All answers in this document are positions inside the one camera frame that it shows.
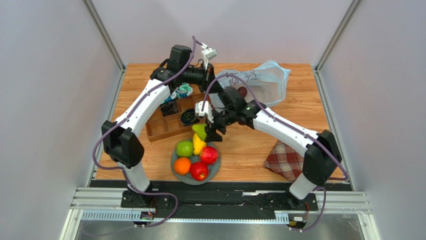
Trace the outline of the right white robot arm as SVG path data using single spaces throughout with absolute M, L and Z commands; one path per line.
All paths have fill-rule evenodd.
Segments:
M 247 102 L 239 92 L 230 87 L 223 90 L 228 99 L 227 113 L 214 115 L 207 98 L 195 104 L 198 117 L 206 118 L 207 141 L 220 142 L 222 137 L 217 131 L 225 133 L 226 127 L 240 123 L 251 129 L 264 132 L 289 145 L 304 156 L 301 174 L 290 185 L 290 196 L 298 201 L 323 187 L 330 180 L 336 168 L 342 168 L 340 150 L 335 136 L 328 130 L 322 133 L 301 127 L 273 112 L 261 103 L 257 97 Z

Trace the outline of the fake orange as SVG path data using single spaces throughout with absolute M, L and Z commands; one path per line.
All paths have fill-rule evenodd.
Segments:
M 190 168 L 191 168 L 192 162 L 189 158 L 187 157 L 180 157 L 178 159 L 176 159 L 173 163 L 173 170 L 178 174 L 178 175 L 186 175 L 190 172 Z

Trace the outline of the fake red apple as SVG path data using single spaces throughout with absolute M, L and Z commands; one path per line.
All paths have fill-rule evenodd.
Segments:
M 209 176 L 208 165 L 202 161 L 197 161 L 190 166 L 190 175 L 196 181 L 204 181 Z

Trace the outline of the light blue plastic bag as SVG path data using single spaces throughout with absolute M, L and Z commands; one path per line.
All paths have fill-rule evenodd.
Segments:
M 252 70 L 240 71 L 235 69 L 225 69 L 217 75 L 221 76 L 224 74 L 230 74 L 238 76 L 249 85 L 260 103 L 265 104 L 267 107 L 273 107 L 286 98 L 290 73 L 290 69 L 280 66 L 274 60 L 268 60 Z M 220 78 L 217 83 L 219 83 L 223 88 L 234 87 L 235 89 L 239 89 L 240 87 L 243 87 L 247 90 L 247 94 L 244 97 L 245 101 L 250 102 L 254 99 L 247 87 L 241 83 L 239 79 L 225 76 Z M 224 108 L 225 105 L 220 100 L 219 94 L 212 92 L 213 88 L 208 94 L 208 100 L 210 100 L 210 103 L 215 108 Z

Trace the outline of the fake dark passion fruit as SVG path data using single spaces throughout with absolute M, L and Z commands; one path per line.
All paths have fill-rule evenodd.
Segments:
M 243 97 L 243 98 L 245 98 L 246 96 L 247 96 L 247 94 L 248 94 L 248 90 L 247 90 L 247 88 L 246 87 L 244 87 L 244 86 L 241 86 L 241 87 L 239 87 L 238 89 L 237 89 L 237 91 L 238 91 L 238 93 Z

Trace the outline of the fake green apple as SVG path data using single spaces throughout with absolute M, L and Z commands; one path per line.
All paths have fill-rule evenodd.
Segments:
M 189 140 L 182 140 L 176 145 L 176 154 L 179 157 L 189 158 L 193 155 L 193 143 Z

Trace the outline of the fake yellow mango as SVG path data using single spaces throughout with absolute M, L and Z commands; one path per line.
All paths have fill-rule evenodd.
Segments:
M 196 156 L 199 156 L 203 149 L 207 146 L 207 143 L 200 139 L 197 133 L 193 135 L 192 138 L 192 145 L 193 145 L 193 154 Z

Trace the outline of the fake green pear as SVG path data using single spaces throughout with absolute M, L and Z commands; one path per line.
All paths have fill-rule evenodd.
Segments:
M 192 126 L 192 130 L 202 141 L 206 141 L 207 133 L 206 133 L 206 123 L 196 123 Z

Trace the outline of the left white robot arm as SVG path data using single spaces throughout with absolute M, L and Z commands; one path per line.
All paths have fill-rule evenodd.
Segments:
M 202 64 L 196 67 L 191 65 L 195 48 L 174 45 L 169 58 L 152 72 L 146 87 L 130 107 L 115 121 L 106 120 L 101 126 L 102 136 L 95 146 L 103 145 L 104 152 L 123 172 L 129 190 L 136 194 L 152 195 L 146 192 L 151 183 L 141 163 L 145 149 L 138 136 L 143 126 L 177 87 L 192 84 L 202 91 L 214 78 L 214 67 L 209 61 L 218 53 L 204 43 L 200 46 Z

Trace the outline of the fake red pomegranate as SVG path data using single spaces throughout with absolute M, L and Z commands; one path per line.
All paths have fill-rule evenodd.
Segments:
M 214 164 L 217 161 L 218 157 L 218 150 L 212 146 L 204 147 L 199 155 L 200 160 L 207 165 Z

